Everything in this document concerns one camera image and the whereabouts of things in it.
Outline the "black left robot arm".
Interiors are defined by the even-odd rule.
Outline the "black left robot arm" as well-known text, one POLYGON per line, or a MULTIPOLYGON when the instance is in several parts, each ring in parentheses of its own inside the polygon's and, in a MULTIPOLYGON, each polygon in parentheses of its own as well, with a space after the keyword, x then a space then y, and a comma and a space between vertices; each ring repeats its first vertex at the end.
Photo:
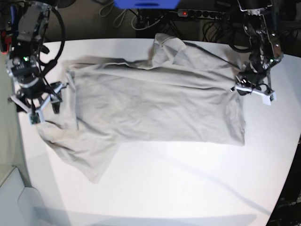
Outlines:
POLYGON ((244 31, 250 41, 249 61, 236 76, 235 90, 241 96, 272 93, 270 71, 283 52, 277 33, 277 4, 273 0, 239 0, 244 13, 244 31))

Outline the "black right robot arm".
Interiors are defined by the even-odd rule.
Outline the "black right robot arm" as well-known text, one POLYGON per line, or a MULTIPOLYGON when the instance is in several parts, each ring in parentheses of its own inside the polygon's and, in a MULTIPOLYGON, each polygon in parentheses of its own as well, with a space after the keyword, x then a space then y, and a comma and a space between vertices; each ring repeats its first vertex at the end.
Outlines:
POLYGON ((54 113, 59 113, 62 103, 61 83, 49 84, 46 80, 46 75, 57 65, 66 41, 66 30, 57 5, 56 0, 27 0, 24 3, 25 11, 14 23, 6 68, 9 76, 19 86, 19 90, 10 97, 19 112, 36 115, 38 108, 33 101, 38 100, 42 105, 46 103, 42 96, 47 94, 54 113), (44 41, 51 13, 60 25, 61 44, 54 59, 44 63, 40 55, 49 53, 44 41))

